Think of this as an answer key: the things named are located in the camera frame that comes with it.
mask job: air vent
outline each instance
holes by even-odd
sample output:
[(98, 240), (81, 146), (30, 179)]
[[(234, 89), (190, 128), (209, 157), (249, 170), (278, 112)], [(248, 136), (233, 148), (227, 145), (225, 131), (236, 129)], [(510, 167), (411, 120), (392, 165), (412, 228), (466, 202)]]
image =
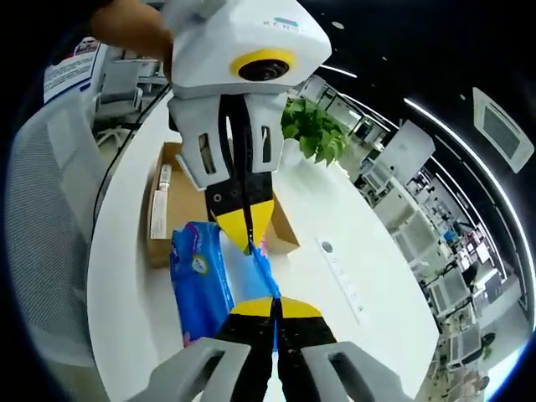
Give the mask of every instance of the air vent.
[(517, 173), (534, 154), (534, 145), (506, 111), (478, 88), (472, 89), (475, 128)]

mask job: office desk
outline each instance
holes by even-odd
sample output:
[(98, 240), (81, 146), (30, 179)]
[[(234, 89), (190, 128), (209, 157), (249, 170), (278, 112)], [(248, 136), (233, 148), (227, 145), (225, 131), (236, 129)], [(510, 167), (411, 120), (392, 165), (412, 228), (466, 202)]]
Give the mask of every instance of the office desk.
[[(102, 203), (91, 246), (87, 304), (95, 361), (112, 401), (147, 387), (151, 372), (182, 347), (168, 270), (147, 264), (148, 184), (168, 130), (160, 102), (127, 148)], [(438, 332), (425, 298), (396, 244), (336, 166), (304, 161), (274, 174), (278, 199), (301, 247), (271, 257), (288, 297), (318, 307), (338, 340), (351, 340), (401, 376), (414, 397)], [(363, 311), (351, 304), (318, 241), (329, 241), (338, 269), (353, 282)], [(276, 392), (276, 400), (284, 400)]]

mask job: office chair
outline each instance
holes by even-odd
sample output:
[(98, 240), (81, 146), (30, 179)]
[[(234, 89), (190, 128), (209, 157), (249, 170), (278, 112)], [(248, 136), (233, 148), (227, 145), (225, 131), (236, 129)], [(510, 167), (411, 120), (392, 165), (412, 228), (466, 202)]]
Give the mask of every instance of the office chair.
[[(114, 61), (106, 67), (102, 91), (98, 95), (96, 119), (125, 118), (139, 112), (142, 107), (143, 91), (137, 87), (142, 63), (136, 61)], [(103, 131), (97, 142), (100, 147), (110, 138), (118, 149), (129, 130), (117, 127)]]
[(95, 365), (85, 283), (93, 203), (105, 170), (79, 91), (48, 103), (13, 143), (6, 190), (9, 266), (33, 342), (54, 363)]

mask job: black ceiling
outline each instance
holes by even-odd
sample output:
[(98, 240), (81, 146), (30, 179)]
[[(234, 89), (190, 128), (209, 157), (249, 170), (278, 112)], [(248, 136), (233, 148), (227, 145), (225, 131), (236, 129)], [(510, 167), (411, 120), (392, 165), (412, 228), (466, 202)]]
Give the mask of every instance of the black ceiling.
[[(516, 227), (494, 186), (444, 131), (412, 111), (404, 98), (444, 121), (495, 173), (536, 250), (536, 157), (515, 174), (474, 128), (472, 104), (472, 88), (478, 87), (536, 143), (536, 29), (529, 5), (472, 0), (299, 1), (331, 39), (332, 57), (326, 64), (358, 78), (323, 69), (317, 73), (396, 124), (411, 119), (454, 148), (487, 187), (493, 202), (439, 142), (435, 156), (479, 208), (504, 257), (511, 265), (519, 265), (494, 204), (512, 232)], [(332, 22), (341, 23), (344, 29)], [(519, 235), (512, 235), (519, 249)], [(520, 258), (527, 269), (527, 256)]]

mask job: cardboard box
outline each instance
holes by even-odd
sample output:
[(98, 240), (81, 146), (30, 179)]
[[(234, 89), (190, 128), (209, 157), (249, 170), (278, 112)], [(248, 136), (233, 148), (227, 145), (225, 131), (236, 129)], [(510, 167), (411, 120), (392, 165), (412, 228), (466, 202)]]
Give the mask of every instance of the cardboard box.
[[(181, 144), (166, 142), (162, 146), (151, 184), (147, 209), (147, 249), (151, 265), (169, 267), (171, 236), (187, 222), (209, 220), (203, 192), (198, 192), (181, 169), (175, 155)], [(169, 164), (169, 184), (160, 183), (163, 164)], [(267, 249), (276, 254), (288, 254), (300, 246), (284, 209), (274, 194), (274, 213), (266, 231)]]

